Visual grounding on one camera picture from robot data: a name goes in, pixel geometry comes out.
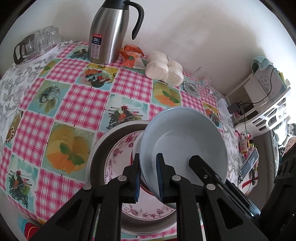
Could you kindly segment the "stainless steel thermos jug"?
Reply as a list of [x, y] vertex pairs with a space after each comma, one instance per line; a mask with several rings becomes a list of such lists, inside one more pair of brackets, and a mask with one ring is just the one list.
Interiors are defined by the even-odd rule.
[[96, 13], [90, 28], [88, 59], [95, 64], [114, 63], [119, 56], [128, 27], [130, 6], [138, 12], [132, 30], [134, 40], [144, 20], [144, 9], [132, 1], [106, 0]]

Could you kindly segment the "white lattice chair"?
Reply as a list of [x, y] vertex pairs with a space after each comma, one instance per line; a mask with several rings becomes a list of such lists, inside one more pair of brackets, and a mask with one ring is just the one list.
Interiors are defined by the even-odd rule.
[[280, 97], [274, 104], [269, 105], [267, 110], [257, 114], [250, 120], [244, 117], [243, 122], [235, 126], [235, 130], [238, 133], [248, 132], [252, 137], [257, 137], [269, 132], [283, 121], [289, 120], [287, 98]]

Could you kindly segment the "checkered fruit tablecloth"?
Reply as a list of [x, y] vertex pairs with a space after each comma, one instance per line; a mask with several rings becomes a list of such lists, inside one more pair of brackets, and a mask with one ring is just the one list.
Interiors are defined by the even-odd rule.
[[237, 182], [238, 140], [218, 109], [220, 93], [193, 97], [122, 68], [121, 59], [91, 64], [86, 51], [85, 42], [65, 41], [45, 59], [13, 65], [1, 78], [1, 216], [17, 240], [81, 188], [81, 161], [105, 132], [124, 121], [150, 120], [165, 108], [194, 108], [217, 124], [228, 149], [228, 179]]

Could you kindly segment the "tray of small glasses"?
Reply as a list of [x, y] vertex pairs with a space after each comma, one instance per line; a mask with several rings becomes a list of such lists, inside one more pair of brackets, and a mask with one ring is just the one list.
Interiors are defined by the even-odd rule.
[[14, 63], [21, 66], [39, 61], [53, 53], [59, 47], [61, 41], [58, 27], [48, 26], [43, 28], [42, 31], [36, 30], [15, 46]]

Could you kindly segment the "bag of white steamed buns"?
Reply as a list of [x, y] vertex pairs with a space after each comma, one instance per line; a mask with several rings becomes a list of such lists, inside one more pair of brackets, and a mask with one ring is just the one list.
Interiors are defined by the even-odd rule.
[[173, 87], [179, 86], [184, 80], [182, 65], [175, 60], [169, 60], [165, 53], [159, 51], [148, 55], [145, 75]]

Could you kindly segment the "clear glass mug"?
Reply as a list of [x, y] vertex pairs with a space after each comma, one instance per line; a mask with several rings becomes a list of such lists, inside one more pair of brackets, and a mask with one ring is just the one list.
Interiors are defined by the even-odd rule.
[[203, 67], [199, 67], [183, 82], [185, 92], [194, 97], [209, 97], [213, 93], [211, 80]]

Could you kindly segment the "smartphone on stand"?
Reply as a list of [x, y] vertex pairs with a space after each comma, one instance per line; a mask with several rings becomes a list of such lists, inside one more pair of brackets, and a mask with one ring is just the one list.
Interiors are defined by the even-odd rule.
[[254, 148], [250, 153], [250, 155], [248, 156], [247, 160], [244, 162], [244, 164], [239, 170], [239, 174], [242, 179], [244, 179], [246, 175], [251, 171], [251, 169], [253, 168], [255, 163], [258, 161], [258, 159], [259, 159], [258, 150]]

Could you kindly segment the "pale blue large bowl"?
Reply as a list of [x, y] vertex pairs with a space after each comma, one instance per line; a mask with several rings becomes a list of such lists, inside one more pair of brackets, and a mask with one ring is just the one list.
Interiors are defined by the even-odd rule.
[[215, 124], [188, 107], [169, 108], [158, 113], [144, 129], [139, 161], [142, 177], [150, 192], [159, 199], [156, 156], [191, 183], [202, 185], [189, 167], [191, 156], [200, 156], [225, 181], [228, 174], [227, 148]]

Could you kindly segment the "stainless steel round tray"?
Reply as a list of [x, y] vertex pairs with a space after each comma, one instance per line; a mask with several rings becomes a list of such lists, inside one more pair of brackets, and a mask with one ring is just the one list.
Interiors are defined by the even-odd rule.
[[[106, 132], [93, 147], [86, 165], [86, 182], [93, 186], [102, 186], [104, 183], [104, 166], [111, 148], [125, 135], [145, 129], [148, 122], [145, 120], [134, 120], [121, 123]], [[165, 230], [176, 227], [176, 211], [159, 220], [141, 221], [131, 218], [122, 212], [121, 230], [134, 236], [162, 235]]]

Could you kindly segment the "colourful cylindrical tin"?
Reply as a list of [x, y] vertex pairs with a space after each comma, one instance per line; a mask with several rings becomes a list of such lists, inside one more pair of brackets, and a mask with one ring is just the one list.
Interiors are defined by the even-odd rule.
[[246, 132], [242, 132], [239, 135], [239, 151], [241, 154], [248, 152], [248, 135]]

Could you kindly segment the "floral rimmed round plate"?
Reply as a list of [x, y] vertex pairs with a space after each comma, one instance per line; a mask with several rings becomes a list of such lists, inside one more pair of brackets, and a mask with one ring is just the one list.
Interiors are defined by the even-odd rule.
[[141, 221], [155, 221], [175, 212], [141, 185], [139, 163], [143, 130], [122, 137], [110, 150], [104, 166], [104, 183], [112, 188], [122, 212]]

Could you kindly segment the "black charger plug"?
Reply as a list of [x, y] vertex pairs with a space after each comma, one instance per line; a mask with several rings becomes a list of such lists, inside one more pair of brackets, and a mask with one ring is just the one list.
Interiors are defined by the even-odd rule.
[[243, 102], [235, 102], [227, 107], [227, 110], [230, 114], [233, 114], [234, 112], [238, 111], [240, 109], [240, 106], [243, 105]]

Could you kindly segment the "white power strip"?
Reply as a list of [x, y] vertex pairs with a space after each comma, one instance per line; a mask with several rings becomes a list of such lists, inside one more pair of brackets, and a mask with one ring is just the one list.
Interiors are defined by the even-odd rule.
[[220, 112], [225, 116], [225, 118], [230, 118], [232, 116], [232, 114], [230, 114], [227, 109], [228, 104], [224, 98], [221, 98], [217, 101], [217, 107], [220, 110]]

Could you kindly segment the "orange snack packet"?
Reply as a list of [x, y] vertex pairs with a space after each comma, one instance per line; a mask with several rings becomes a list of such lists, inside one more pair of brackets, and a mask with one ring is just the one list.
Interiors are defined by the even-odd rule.
[[145, 69], [145, 65], [142, 61], [144, 53], [140, 47], [126, 44], [123, 48], [121, 48], [120, 54], [123, 57], [122, 67]]

